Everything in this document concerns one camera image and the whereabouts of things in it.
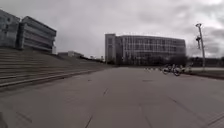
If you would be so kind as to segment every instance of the stairs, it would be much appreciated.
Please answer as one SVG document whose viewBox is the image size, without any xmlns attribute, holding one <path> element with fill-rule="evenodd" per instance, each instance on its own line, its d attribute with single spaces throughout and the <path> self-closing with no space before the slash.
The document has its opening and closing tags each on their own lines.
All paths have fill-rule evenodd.
<svg viewBox="0 0 224 128">
<path fill-rule="evenodd" d="M 81 59 L 0 47 L 0 90 L 18 85 L 33 85 L 105 68 L 108 66 Z"/>
</svg>

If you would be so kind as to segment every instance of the pole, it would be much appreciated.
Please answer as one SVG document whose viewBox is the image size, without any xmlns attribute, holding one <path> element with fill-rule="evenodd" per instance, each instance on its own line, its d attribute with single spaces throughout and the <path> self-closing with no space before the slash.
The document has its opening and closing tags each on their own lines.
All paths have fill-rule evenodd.
<svg viewBox="0 0 224 128">
<path fill-rule="evenodd" d="M 205 49 L 204 49 L 204 41 L 203 41 L 203 37 L 202 37 L 202 32 L 201 32 L 201 24 L 197 24 L 196 25 L 199 29 L 199 33 L 200 33 L 200 37 L 201 37 L 201 49 L 202 49 L 202 57 L 203 57 L 203 71 L 205 70 Z"/>
</svg>

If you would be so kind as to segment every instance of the sky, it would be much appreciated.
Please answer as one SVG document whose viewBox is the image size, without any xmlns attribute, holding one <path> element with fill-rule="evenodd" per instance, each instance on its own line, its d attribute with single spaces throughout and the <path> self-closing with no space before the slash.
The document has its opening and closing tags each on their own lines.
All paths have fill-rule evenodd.
<svg viewBox="0 0 224 128">
<path fill-rule="evenodd" d="M 104 56 L 105 34 L 116 33 L 182 38 L 200 57 L 202 23 L 206 56 L 224 56 L 224 0 L 0 0 L 0 8 L 55 28 L 57 52 Z"/>
</svg>

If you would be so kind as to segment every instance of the lamp post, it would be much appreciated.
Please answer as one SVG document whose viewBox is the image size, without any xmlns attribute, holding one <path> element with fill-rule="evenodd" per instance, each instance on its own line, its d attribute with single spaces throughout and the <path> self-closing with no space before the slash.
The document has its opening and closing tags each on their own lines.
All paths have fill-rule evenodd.
<svg viewBox="0 0 224 128">
<path fill-rule="evenodd" d="M 203 42 L 203 37 L 202 37 L 202 32 L 201 32 L 201 23 L 196 24 L 196 27 L 198 27 L 200 36 L 196 39 L 198 42 L 199 40 L 201 41 L 201 49 L 202 49 L 202 57 L 203 57 L 203 71 L 205 70 L 205 50 L 204 50 L 204 42 Z"/>
</svg>

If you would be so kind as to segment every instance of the distant building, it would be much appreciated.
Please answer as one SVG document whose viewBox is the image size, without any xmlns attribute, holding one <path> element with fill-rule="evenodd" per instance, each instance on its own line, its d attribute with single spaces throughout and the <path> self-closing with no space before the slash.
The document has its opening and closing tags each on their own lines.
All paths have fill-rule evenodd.
<svg viewBox="0 0 224 128">
<path fill-rule="evenodd" d="M 15 48 L 20 19 L 0 10 L 0 46 Z"/>
<path fill-rule="evenodd" d="M 154 36 L 105 35 L 105 61 L 116 64 L 148 65 L 155 59 L 185 56 L 185 40 Z"/>
<path fill-rule="evenodd" d="M 27 16 L 22 19 L 19 30 L 19 45 L 49 53 L 53 52 L 56 30 Z"/>
<path fill-rule="evenodd" d="M 79 58 L 79 57 L 83 57 L 84 55 L 78 52 L 74 52 L 74 51 L 68 51 L 68 52 L 59 52 L 58 53 L 59 56 L 68 56 L 68 57 L 75 57 L 75 58 Z"/>
</svg>

